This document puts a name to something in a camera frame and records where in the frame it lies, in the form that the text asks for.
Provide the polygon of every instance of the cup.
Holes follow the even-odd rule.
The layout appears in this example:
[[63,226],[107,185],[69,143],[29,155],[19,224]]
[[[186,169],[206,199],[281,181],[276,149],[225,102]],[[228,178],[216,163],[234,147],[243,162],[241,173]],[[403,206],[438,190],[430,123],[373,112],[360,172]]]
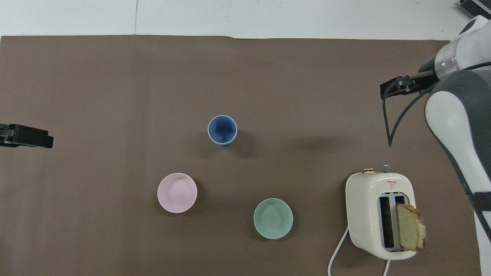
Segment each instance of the cup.
[[237,137],[237,124],[227,115],[218,115],[208,124],[208,136],[217,145],[228,145]]

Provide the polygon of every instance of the pink bowl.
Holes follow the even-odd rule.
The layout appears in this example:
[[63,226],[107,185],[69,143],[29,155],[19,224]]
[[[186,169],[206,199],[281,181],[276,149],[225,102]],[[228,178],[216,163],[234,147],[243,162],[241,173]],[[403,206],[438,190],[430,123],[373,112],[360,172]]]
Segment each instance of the pink bowl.
[[166,176],[157,189],[160,205],[171,213],[187,211],[197,196],[196,183],[188,175],[180,172]]

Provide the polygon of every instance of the green bowl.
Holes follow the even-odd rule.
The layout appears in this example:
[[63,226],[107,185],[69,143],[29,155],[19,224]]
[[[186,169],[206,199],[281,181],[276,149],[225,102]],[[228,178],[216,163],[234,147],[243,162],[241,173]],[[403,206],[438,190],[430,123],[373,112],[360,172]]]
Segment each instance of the green bowl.
[[276,240],[284,237],[293,226],[293,213],[285,201],[268,198],[254,211],[254,226],[263,237]]

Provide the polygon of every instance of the white cable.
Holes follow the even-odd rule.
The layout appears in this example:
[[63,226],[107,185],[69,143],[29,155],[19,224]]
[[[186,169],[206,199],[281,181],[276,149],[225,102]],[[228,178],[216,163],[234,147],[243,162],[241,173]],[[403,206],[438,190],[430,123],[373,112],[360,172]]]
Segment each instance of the white cable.
[[[344,231],[343,236],[339,240],[338,246],[336,247],[336,249],[334,250],[334,253],[332,254],[331,260],[329,261],[329,265],[327,266],[327,275],[328,276],[332,276],[331,275],[332,262],[334,261],[334,258],[336,257],[336,255],[339,251],[339,248],[343,244],[344,239],[346,239],[346,235],[348,234],[348,230],[349,230],[349,226],[346,227],[346,231]],[[385,264],[385,270],[383,272],[383,276],[387,276],[387,272],[389,271],[389,265],[390,265],[390,260],[387,260],[387,263]]]
[[334,258],[336,257],[336,254],[337,254],[337,252],[339,251],[339,248],[340,248],[340,247],[341,247],[341,245],[343,244],[343,241],[344,241],[344,239],[346,238],[346,235],[348,234],[348,229],[349,229],[349,227],[347,226],[347,227],[346,227],[346,231],[344,231],[343,237],[341,237],[341,240],[339,241],[338,246],[336,247],[336,250],[335,250],[335,251],[334,251],[334,253],[332,254],[331,260],[329,261],[329,265],[327,266],[327,275],[328,275],[328,276],[331,276],[331,266],[332,266],[332,262],[334,261]]
[[385,265],[385,270],[383,271],[383,276],[387,276],[387,272],[389,271],[390,260],[387,260]]

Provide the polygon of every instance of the white toaster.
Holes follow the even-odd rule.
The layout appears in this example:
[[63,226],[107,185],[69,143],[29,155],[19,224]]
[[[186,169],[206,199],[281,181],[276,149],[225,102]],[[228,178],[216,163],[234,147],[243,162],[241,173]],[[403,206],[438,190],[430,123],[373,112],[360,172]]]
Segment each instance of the white toaster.
[[407,177],[365,169],[346,181],[346,213],[354,245],[385,260],[402,260],[416,254],[401,247],[396,203],[416,207]]

